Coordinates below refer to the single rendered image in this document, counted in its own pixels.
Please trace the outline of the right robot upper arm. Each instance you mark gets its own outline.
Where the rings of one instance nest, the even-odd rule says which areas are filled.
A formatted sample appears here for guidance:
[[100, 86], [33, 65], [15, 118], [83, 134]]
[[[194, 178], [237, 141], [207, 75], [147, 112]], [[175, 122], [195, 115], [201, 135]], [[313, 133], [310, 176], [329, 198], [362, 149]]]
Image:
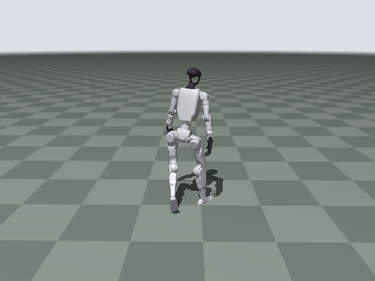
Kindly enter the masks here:
[[209, 121], [209, 112], [210, 112], [210, 95], [206, 92], [199, 91], [199, 97], [202, 100], [203, 113], [202, 116], [204, 121]]

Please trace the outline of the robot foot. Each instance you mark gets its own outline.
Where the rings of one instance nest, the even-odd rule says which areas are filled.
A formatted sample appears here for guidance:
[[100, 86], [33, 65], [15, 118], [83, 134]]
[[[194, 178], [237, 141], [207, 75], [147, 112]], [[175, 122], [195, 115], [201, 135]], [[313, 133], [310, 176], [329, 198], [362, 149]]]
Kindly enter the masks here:
[[177, 199], [175, 196], [170, 197], [170, 209], [176, 211], [178, 209]]
[[205, 199], [205, 200], [203, 200], [203, 199], [199, 199], [198, 202], [197, 202], [197, 204], [198, 204], [198, 205], [202, 205], [202, 204], [204, 204], [204, 203], [210, 201], [211, 199], [212, 199], [212, 196], [206, 196], [206, 199]]

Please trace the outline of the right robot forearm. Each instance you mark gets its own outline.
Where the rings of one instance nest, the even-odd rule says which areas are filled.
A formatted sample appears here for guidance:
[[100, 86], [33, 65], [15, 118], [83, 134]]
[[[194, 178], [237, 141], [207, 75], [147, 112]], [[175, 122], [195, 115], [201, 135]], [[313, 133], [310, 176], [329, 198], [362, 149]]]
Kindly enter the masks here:
[[209, 114], [209, 122], [206, 122], [204, 123], [204, 125], [206, 126], [206, 138], [207, 140], [209, 140], [209, 137], [211, 136], [212, 137], [212, 140], [213, 140], [213, 129], [212, 129], [212, 115]]

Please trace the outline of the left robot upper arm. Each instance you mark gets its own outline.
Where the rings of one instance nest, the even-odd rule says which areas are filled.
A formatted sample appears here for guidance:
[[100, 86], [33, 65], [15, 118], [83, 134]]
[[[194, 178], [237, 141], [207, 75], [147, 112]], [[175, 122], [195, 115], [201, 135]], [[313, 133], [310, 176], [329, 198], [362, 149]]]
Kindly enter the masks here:
[[171, 107], [169, 109], [169, 112], [171, 114], [176, 114], [177, 113], [177, 103], [178, 103], [178, 92], [179, 92], [180, 88], [178, 89], [175, 89], [172, 91], [172, 99], [171, 99]]

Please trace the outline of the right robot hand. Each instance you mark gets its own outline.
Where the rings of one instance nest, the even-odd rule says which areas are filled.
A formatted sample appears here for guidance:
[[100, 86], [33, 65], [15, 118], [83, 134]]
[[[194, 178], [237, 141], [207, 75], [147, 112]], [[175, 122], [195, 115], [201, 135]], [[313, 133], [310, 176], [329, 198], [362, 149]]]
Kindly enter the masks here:
[[208, 146], [206, 147], [206, 149], [208, 148], [208, 151], [205, 153], [205, 156], [210, 155], [211, 151], [212, 151], [212, 142], [213, 142], [213, 140], [212, 140], [211, 136], [209, 137], [209, 140], [207, 140], [207, 142], [208, 142]]

